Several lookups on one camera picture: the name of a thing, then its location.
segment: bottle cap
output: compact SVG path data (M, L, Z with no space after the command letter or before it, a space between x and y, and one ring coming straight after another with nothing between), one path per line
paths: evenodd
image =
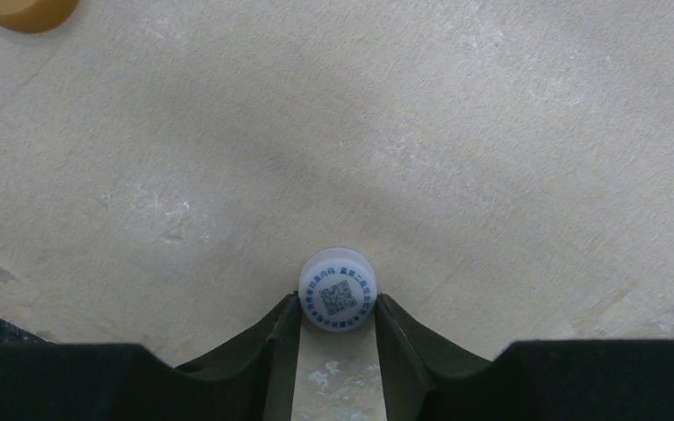
M0 0L0 25L18 32L50 31L68 19L78 0Z
M306 317L330 332L355 329L368 320L378 297L373 268L349 248L328 248L306 262L298 281Z

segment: concrete floor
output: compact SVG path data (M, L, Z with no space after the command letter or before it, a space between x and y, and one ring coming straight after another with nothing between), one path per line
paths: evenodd
M0 28L0 317L176 364L329 246L487 358L674 338L674 1L82 0ZM293 417L385 417L372 326L305 326Z

